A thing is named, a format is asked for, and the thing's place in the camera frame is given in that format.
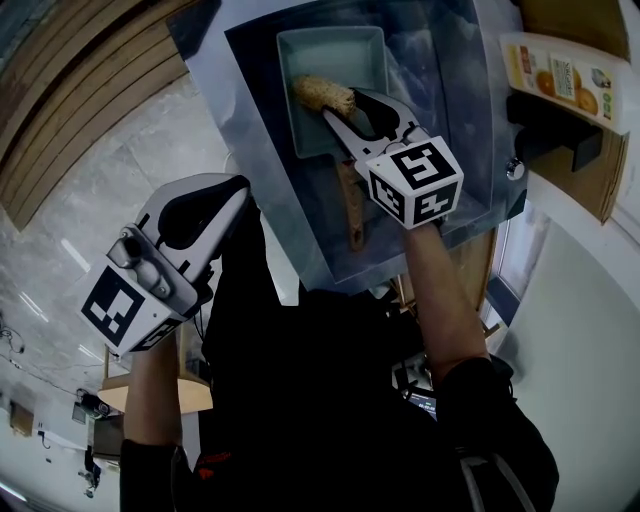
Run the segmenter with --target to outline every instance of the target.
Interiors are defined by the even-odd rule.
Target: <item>black sleeve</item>
[[[120,453],[121,512],[184,510],[192,474],[184,450],[175,446],[145,446],[125,440]]]
[[[472,359],[451,370],[438,389],[436,408],[453,446],[498,454],[536,511],[551,510],[559,479],[555,459],[489,360]]]

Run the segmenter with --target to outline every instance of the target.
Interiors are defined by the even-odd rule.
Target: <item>black clothing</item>
[[[467,361],[446,376],[436,422],[390,386],[393,334],[376,301],[303,291],[299,307],[280,306],[258,216],[252,205],[224,249],[203,346],[214,409],[195,472],[173,447],[125,441],[121,509],[471,510],[464,449],[499,454],[536,510],[550,510],[553,456],[491,363]],[[487,511],[520,510],[490,468],[476,480]]]

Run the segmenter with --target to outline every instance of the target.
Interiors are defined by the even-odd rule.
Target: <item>person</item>
[[[251,202],[224,247],[203,343],[214,406],[198,462],[191,472],[180,448],[168,336],[133,358],[121,510],[550,510],[554,458],[493,369],[438,229],[404,236],[437,421],[390,384],[394,332],[378,301],[301,288],[299,306],[280,305]]]

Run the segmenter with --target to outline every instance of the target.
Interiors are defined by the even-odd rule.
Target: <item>black and white marker cube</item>
[[[367,167],[372,199],[407,229],[458,206],[464,174],[442,137],[381,155]]]
[[[118,355],[149,350],[186,321],[106,256],[83,278],[79,297],[80,317]]]

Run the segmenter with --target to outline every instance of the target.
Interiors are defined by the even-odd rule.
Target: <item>light blue tray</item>
[[[387,94],[383,30],[365,26],[288,30],[278,34],[278,54],[296,155],[341,155],[342,150],[322,117],[296,101],[293,81],[299,75],[319,75],[345,87]]]

